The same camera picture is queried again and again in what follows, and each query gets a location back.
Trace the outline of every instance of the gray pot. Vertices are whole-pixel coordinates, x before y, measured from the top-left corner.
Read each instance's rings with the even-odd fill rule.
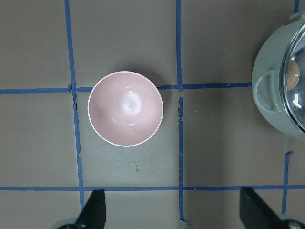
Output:
[[[289,17],[260,49],[252,95],[271,125],[305,139],[305,12]]]

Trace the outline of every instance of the pink bowl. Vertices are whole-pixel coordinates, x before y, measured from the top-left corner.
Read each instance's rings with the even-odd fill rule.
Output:
[[[136,146],[158,130],[163,117],[162,98],[155,85],[138,73],[111,73],[91,91],[88,116],[95,132],[105,141]]]

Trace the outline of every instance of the pot lid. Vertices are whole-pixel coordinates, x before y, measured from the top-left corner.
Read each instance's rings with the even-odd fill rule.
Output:
[[[282,63],[283,99],[294,123],[305,132],[305,25],[293,37]]]

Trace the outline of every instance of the blue tape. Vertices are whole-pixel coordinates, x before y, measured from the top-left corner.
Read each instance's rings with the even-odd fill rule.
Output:
[[[185,191],[239,191],[242,187],[251,187],[254,190],[281,190],[282,185],[261,185],[261,186],[194,186],[184,187]]]
[[[104,189],[105,191],[178,191],[177,186],[139,186],[139,187],[84,187],[85,191]]]
[[[180,220],[184,221],[184,177],[183,177],[183,98],[179,96],[179,108],[178,108],[178,115],[179,115],[179,216]]]
[[[297,13],[297,12],[300,11],[299,6],[300,6],[300,1],[299,0],[295,0],[295,3],[294,3],[294,13]]]
[[[210,88],[235,88],[251,87],[251,82],[245,83],[204,83],[204,84],[184,84],[183,89],[210,89]]]
[[[71,76],[71,82],[72,82],[72,86],[73,86],[72,91],[73,91],[73,96],[74,96],[76,93],[76,81],[75,81],[74,55],[73,55],[69,0],[65,0],[65,13],[66,13],[67,41],[68,41],[69,63],[70,63],[70,76]]]
[[[68,42],[70,75],[71,75],[72,96],[73,96],[74,127],[75,127],[75,142],[76,142],[78,182],[79,182],[79,192],[80,192],[80,205],[81,205],[81,209],[83,209],[85,204],[84,204],[84,187],[83,187],[84,185],[83,185],[83,179],[82,179],[82,164],[81,164],[81,158],[80,158],[81,138],[80,138],[80,126],[79,126],[79,119],[78,119],[78,112],[77,112],[76,79],[75,79],[75,68],[74,68],[74,55],[73,55],[69,0],[65,0],[65,14],[66,14],[67,42]]]
[[[288,185],[287,189],[305,189],[305,185]]]
[[[78,170],[78,184],[80,191],[80,204],[81,204],[81,209],[83,209],[85,206],[85,198],[84,198],[84,183],[82,180],[82,164],[80,157],[77,157],[77,170]]]
[[[138,186],[138,187],[83,187],[82,191],[93,191],[96,189],[104,189],[105,191],[239,191],[242,187],[251,187],[254,190],[283,190],[287,189],[305,189],[305,185],[258,185],[258,186]],[[79,191],[80,187],[15,187],[3,186],[0,191]]]
[[[66,88],[28,88],[28,89],[2,89],[0,94],[28,94],[28,93],[59,93],[71,92],[72,85]]]
[[[80,124],[78,119],[77,104],[73,103],[74,111],[74,129],[75,129],[75,143],[76,143],[76,156],[80,156],[81,152],[81,136],[80,136]]]
[[[181,0],[176,0],[176,52],[177,52],[177,80],[179,91],[182,91],[182,67],[181,67]]]
[[[171,89],[179,89],[178,85],[160,85],[157,86],[158,90],[171,90]]]
[[[289,169],[289,157],[293,152],[288,152],[285,154],[285,165],[284,165],[284,185],[283,185],[283,199],[282,199],[282,214],[286,214],[287,206],[287,194],[288,194],[288,169]]]
[[[93,87],[78,87],[76,88],[76,92],[91,92]]]

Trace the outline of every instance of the gray floor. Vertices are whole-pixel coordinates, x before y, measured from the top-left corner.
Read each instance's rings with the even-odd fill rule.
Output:
[[[255,57],[293,13],[292,0],[181,0],[182,83],[251,81]],[[77,87],[135,71],[177,85],[175,0],[70,0]],[[0,1],[0,228],[51,228],[80,211],[71,92],[4,89],[71,84],[63,0]],[[91,187],[178,187],[178,100],[183,97],[184,186],[305,185],[305,142],[270,126],[251,88],[160,90],[164,117],[146,143],[122,148],[100,139],[77,92],[85,200]],[[282,190],[258,194],[277,212]],[[305,220],[305,190],[289,190],[287,214]],[[106,229],[187,228],[179,191],[106,191]],[[243,228],[239,191],[184,191],[194,228]]]

